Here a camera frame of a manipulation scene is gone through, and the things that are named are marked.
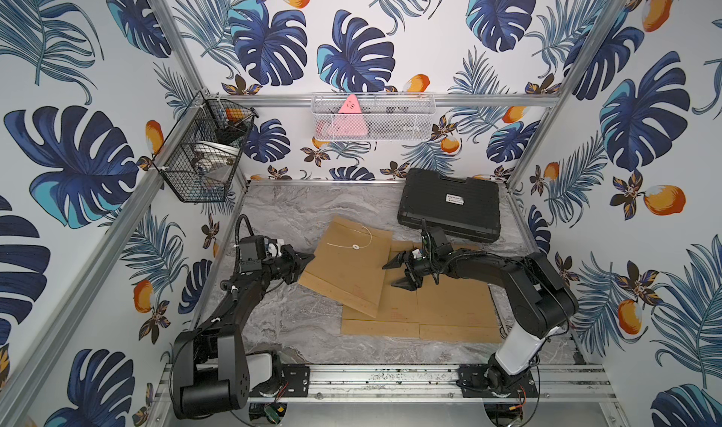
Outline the brown kraft file bag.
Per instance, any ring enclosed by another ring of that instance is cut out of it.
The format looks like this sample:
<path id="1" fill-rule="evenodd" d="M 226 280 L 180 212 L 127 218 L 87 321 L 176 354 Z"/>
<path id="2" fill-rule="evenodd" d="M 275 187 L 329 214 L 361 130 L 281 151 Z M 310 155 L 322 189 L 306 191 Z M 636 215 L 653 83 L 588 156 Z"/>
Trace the brown kraft file bag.
<path id="1" fill-rule="evenodd" d="M 486 283 L 442 275 L 424 278 L 417 294 L 419 338 L 434 342 L 500 344 L 499 321 Z"/>
<path id="2" fill-rule="evenodd" d="M 393 285 L 405 280 L 405 268 L 384 270 L 382 266 L 404 250 L 415 247 L 412 242 L 394 241 L 383 259 L 380 248 L 372 248 L 372 260 L 355 260 L 349 271 L 351 281 L 345 285 L 349 295 L 343 299 L 341 333 L 355 336 L 388 336 L 418 339 L 420 337 L 417 292 Z"/>
<path id="3" fill-rule="evenodd" d="M 335 216 L 299 283 L 374 318 L 384 286 L 383 265 L 387 263 L 392 241 L 391 231 Z"/>

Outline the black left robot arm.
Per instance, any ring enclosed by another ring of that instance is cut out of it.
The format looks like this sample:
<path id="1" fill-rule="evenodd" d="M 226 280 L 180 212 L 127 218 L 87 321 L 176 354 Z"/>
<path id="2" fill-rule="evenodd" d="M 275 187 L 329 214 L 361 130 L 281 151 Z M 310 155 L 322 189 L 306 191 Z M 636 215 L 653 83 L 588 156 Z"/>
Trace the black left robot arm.
<path id="1" fill-rule="evenodd" d="M 169 395 L 178 419 L 204 419 L 240 410 L 254 385 L 244 348 L 244 326 L 275 280 L 293 285 L 314 260 L 310 253 L 254 233 L 241 214 L 234 230 L 235 261 L 221 282 L 224 298 L 210 317 L 173 344 Z"/>

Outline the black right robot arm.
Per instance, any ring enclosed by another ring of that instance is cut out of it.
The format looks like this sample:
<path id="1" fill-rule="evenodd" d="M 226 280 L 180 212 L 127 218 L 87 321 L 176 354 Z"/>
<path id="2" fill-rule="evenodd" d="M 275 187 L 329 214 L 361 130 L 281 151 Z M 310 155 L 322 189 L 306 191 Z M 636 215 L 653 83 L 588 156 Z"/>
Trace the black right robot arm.
<path id="1" fill-rule="evenodd" d="M 548 339 L 564 335 L 579 311 L 576 296 L 543 252 L 500 256 L 481 249 L 455 248 L 440 227 L 421 225 L 421 245 L 393 255 L 383 269 L 401 268 L 392 286 L 414 292 L 427 277 L 440 282 L 474 280 L 503 289 L 514 325 L 484 366 L 489 387 L 511 385 L 528 374 Z"/>

